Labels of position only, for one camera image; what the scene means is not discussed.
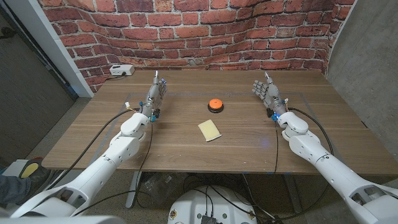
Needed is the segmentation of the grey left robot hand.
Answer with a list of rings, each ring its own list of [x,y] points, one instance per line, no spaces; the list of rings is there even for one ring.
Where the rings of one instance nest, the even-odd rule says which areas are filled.
[[[160,107],[163,97],[167,92],[167,85],[164,78],[159,77],[159,71],[155,71],[153,84],[149,88],[146,98],[141,106],[140,113],[146,115],[151,122],[160,116]]]

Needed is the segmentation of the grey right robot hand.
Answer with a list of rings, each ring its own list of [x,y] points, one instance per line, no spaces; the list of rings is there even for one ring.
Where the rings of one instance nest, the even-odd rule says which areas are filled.
[[[280,115],[287,112],[279,90],[274,84],[273,79],[267,72],[265,73],[265,82],[255,80],[252,87],[252,92],[257,95],[263,102],[267,110],[268,117],[274,116],[278,118]]]

